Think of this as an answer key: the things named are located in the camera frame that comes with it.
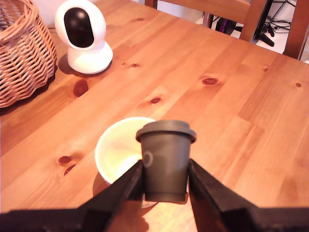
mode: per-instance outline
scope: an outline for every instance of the white security camera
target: white security camera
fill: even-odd
[[[57,10],[55,28],[69,46],[68,63],[74,70],[95,74],[112,60],[112,49],[104,40],[106,23],[99,8],[87,0],[68,0]]]

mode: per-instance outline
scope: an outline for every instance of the black camera face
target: black camera face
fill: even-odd
[[[94,42],[90,18],[87,12],[74,7],[64,14],[64,25],[69,41],[76,47],[89,47]]]

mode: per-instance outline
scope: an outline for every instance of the wooden chair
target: wooden chair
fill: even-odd
[[[285,55],[300,59],[309,33],[309,0],[297,0],[292,24],[285,45]]]
[[[267,0],[163,0],[196,9],[244,24],[240,39],[250,41],[254,35]],[[157,8],[157,0],[145,0],[145,5]]]

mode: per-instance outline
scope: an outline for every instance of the floor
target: floor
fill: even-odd
[[[276,12],[276,10],[278,9],[279,4],[273,4],[270,11],[269,11],[269,15],[273,16],[273,14]],[[279,14],[277,15],[276,19],[285,19],[287,21],[292,21],[293,18],[293,13],[294,13],[294,7],[287,4],[284,6],[284,8],[279,12]],[[212,24],[212,29],[215,29],[216,27],[216,22],[214,22]],[[203,17],[201,17],[198,21],[196,21],[197,24],[203,24]],[[274,37],[271,37],[270,34],[267,32],[266,35],[275,43],[274,47],[271,47],[269,45],[267,45],[266,43],[262,42],[262,41],[258,41],[256,43],[256,45],[260,46],[260,47],[264,47],[267,48],[269,50],[278,52],[278,53],[283,53],[284,52],[284,48],[285,48],[285,44],[288,38],[288,33],[284,33],[284,34],[278,34],[275,33]],[[231,36],[235,37],[235,38],[239,38],[240,37],[240,32],[238,31],[233,31]],[[309,60],[309,39],[307,40],[301,61],[308,61]]]

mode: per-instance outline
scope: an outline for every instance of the cup rim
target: cup rim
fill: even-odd
[[[100,173],[100,175],[102,176],[102,178],[108,183],[108,185],[111,185],[114,181],[112,181],[104,172],[103,170],[101,169],[100,165],[99,165],[99,161],[98,161],[98,150],[99,150],[99,146],[100,144],[102,144],[102,141],[105,139],[106,135],[111,131],[113,130],[115,127],[117,127],[118,125],[122,124],[122,123],[125,123],[125,122],[128,122],[128,121],[132,121],[132,120],[140,120],[140,119],[143,119],[143,120],[148,120],[149,123],[151,122],[155,122],[155,120],[153,118],[149,118],[149,117],[128,117],[128,118],[124,118],[118,122],[115,122],[114,124],[112,124],[110,127],[108,127],[104,132],[103,134],[100,136],[98,142],[97,142],[97,145],[96,145],[96,149],[95,149],[95,162],[96,162],[96,167],[97,167],[97,170],[98,172]]]

